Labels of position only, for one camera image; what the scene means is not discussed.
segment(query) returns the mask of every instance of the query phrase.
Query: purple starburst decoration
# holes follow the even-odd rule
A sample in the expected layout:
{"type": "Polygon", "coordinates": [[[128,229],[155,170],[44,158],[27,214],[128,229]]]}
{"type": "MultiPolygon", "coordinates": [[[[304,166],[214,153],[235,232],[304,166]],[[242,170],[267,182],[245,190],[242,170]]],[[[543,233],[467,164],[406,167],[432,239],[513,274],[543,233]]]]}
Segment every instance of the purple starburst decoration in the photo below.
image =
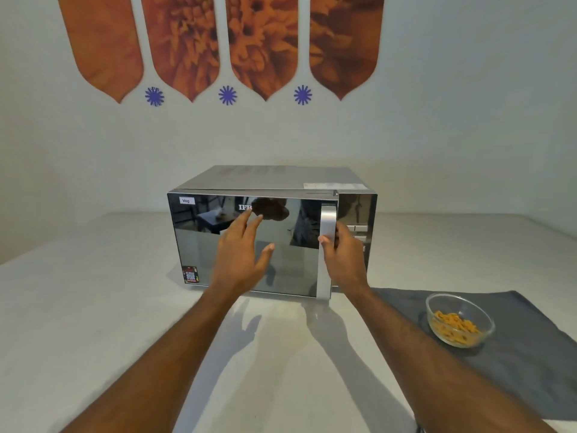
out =
{"type": "Polygon", "coordinates": [[[150,106],[160,106],[164,103],[164,94],[156,86],[151,86],[146,90],[146,101],[150,103],[150,106]]]}
{"type": "Polygon", "coordinates": [[[313,92],[308,86],[301,85],[294,90],[294,101],[301,105],[306,105],[311,101],[313,92]]]}
{"type": "Polygon", "coordinates": [[[237,92],[232,86],[223,86],[218,94],[220,95],[220,101],[227,106],[237,101],[237,92]]]}

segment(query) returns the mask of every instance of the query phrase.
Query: microwave oven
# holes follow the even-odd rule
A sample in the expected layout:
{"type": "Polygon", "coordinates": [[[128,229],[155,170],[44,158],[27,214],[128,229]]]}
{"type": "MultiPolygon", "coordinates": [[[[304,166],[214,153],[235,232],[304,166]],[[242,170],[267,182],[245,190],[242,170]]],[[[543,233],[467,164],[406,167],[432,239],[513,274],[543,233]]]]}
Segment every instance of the microwave oven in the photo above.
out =
{"type": "Polygon", "coordinates": [[[275,244],[253,291],[330,299],[337,286],[318,238],[334,239],[337,220],[363,242],[369,264],[377,194],[346,167],[214,166],[168,199],[186,284],[208,286],[219,235],[249,208],[263,215],[255,256],[275,244]]]}

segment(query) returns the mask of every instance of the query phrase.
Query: silver handle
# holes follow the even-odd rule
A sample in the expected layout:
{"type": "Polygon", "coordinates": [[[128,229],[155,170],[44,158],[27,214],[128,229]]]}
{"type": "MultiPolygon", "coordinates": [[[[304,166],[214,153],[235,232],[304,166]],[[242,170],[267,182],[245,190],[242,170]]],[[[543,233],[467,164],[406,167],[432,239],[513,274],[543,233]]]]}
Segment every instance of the silver handle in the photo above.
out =
{"type": "MultiPolygon", "coordinates": [[[[325,235],[333,243],[336,231],[336,207],[326,205],[321,207],[320,235],[325,235]]],[[[319,269],[317,271],[317,299],[331,298],[331,277],[324,262],[324,250],[319,245],[319,269]]]]}

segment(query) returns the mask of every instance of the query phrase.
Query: gray cloth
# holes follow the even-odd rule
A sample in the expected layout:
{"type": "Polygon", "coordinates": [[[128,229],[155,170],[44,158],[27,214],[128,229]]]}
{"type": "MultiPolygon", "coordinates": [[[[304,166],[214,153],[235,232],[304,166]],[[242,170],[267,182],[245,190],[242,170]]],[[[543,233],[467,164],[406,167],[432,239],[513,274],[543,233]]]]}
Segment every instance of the gray cloth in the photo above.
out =
{"type": "Polygon", "coordinates": [[[496,326],[483,345],[459,349],[441,342],[429,328],[425,299],[434,292],[373,290],[440,345],[523,400],[542,418],[577,421],[577,343],[523,295],[516,291],[454,293],[479,305],[496,326]]]}

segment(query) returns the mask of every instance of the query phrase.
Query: white label sticker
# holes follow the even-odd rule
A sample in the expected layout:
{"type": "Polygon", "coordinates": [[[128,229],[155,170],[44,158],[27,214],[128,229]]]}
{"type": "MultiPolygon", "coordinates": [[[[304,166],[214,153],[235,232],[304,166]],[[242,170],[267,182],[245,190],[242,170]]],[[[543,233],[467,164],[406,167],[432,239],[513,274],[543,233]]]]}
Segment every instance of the white label sticker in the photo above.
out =
{"type": "Polygon", "coordinates": [[[180,200],[181,200],[181,204],[185,204],[185,205],[196,205],[194,203],[194,197],[183,197],[180,196],[180,200]]]}
{"type": "Polygon", "coordinates": [[[312,182],[304,184],[305,190],[368,190],[361,183],[312,182]]]}

